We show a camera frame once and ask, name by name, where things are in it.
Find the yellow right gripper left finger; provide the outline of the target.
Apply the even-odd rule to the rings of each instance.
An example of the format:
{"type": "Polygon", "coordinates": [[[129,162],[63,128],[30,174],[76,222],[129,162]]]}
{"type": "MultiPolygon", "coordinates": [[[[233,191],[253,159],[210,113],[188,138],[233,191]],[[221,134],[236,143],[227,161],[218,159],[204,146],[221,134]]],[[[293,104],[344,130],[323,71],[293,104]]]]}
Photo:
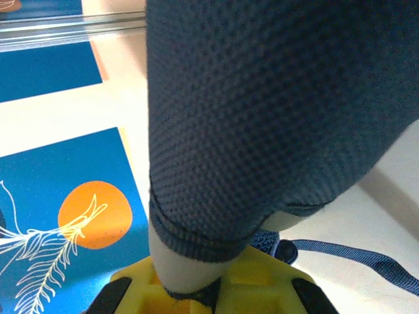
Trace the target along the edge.
{"type": "Polygon", "coordinates": [[[168,295],[148,256],[111,276],[85,313],[92,314],[189,314],[215,313],[195,300],[176,300],[168,295]]]}

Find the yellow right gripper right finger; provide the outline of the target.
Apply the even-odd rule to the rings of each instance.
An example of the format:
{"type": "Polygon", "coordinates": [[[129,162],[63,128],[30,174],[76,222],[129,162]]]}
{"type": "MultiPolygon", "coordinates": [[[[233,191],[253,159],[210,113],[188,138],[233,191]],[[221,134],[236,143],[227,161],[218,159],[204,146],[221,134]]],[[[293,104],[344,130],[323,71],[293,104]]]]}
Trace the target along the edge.
{"type": "Polygon", "coordinates": [[[221,279],[218,312],[329,314],[338,311],[308,274],[248,246],[221,279]]]}

